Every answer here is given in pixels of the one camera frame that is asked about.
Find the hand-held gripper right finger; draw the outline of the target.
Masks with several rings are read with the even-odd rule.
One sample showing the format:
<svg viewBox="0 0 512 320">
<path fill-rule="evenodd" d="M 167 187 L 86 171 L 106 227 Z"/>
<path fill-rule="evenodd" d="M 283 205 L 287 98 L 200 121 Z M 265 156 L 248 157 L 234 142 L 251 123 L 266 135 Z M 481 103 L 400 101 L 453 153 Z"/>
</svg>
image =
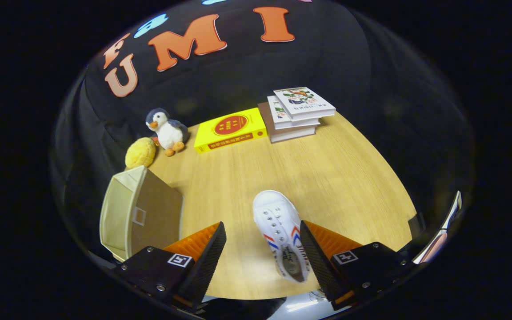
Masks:
<svg viewBox="0 0 512 320">
<path fill-rule="evenodd" d="M 411 260 L 380 242 L 362 245 L 310 221 L 301 221 L 300 239 L 335 311 L 373 300 L 415 268 Z"/>
</svg>

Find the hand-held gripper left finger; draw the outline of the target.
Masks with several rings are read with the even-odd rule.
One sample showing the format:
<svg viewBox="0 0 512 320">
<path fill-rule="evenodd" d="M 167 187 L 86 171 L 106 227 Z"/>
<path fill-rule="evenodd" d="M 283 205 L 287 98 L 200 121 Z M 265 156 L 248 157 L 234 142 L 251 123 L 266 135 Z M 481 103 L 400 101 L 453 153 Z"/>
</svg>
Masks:
<svg viewBox="0 0 512 320">
<path fill-rule="evenodd" d="M 114 275 L 157 304 L 195 312 L 225 243 L 225 225 L 219 221 L 163 249 L 146 246 L 114 268 Z"/>
</svg>

